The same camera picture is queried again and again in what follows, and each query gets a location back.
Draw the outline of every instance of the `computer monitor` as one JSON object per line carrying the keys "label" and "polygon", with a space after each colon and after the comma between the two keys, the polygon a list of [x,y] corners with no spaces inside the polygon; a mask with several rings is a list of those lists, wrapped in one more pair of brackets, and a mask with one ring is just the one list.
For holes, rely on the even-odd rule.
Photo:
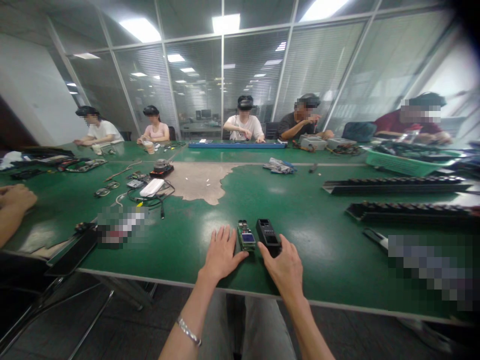
{"label": "computer monitor", "polygon": [[201,117],[202,118],[211,118],[212,117],[212,110],[202,110],[201,111]]}

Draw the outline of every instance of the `blue keyboard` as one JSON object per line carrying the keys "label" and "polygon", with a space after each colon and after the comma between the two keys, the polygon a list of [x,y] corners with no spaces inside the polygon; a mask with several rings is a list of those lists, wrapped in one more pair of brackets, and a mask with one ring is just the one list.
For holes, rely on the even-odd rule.
{"label": "blue keyboard", "polygon": [[199,142],[189,142],[189,148],[194,149],[285,149],[287,144],[281,144],[278,142],[266,142],[266,143],[256,143],[256,142],[210,142],[210,143],[199,143]]}

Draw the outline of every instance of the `gray floor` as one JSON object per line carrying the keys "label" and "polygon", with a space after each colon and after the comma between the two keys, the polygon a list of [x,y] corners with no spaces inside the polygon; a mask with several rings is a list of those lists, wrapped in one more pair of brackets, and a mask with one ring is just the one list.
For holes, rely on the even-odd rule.
{"label": "gray floor", "polygon": [[[55,296],[61,299],[95,282],[89,275],[77,274]],[[67,359],[108,295],[101,285],[43,314],[3,359]],[[159,285],[153,307],[142,311],[114,296],[75,359],[157,359],[189,295],[188,288]],[[301,359],[292,322],[281,302],[279,306]],[[392,317],[323,307],[313,307],[312,312],[337,360],[450,359],[424,345]]]}

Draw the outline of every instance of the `silver bracelet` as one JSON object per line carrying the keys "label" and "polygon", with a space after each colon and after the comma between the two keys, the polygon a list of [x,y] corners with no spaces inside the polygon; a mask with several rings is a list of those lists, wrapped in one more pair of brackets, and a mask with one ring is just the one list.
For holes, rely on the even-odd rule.
{"label": "silver bracelet", "polygon": [[176,319],[176,323],[178,324],[180,329],[185,333],[185,335],[187,335],[195,343],[195,345],[198,348],[202,346],[202,339],[199,339],[197,336],[195,336],[195,334],[193,334],[190,331],[189,327],[180,316],[178,316],[178,318]]}

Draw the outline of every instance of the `plastic basket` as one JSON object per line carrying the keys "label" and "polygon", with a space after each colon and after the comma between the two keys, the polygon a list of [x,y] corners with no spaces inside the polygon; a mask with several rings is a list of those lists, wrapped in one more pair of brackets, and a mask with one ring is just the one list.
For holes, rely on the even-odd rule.
{"label": "plastic basket", "polygon": [[[392,170],[396,173],[401,173],[405,175],[415,176],[415,177],[424,177],[428,174],[434,172],[435,170],[448,167],[457,162],[456,159],[445,161],[445,162],[426,162],[409,159],[406,157],[394,156],[385,154],[382,152],[376,152],[371,148],[366,148],[368,155],[366,157],[366,163],[376,167],[383,167],[387,170]],[[441,154],[458,156],[459,153],[456,151],[441,151]]]}

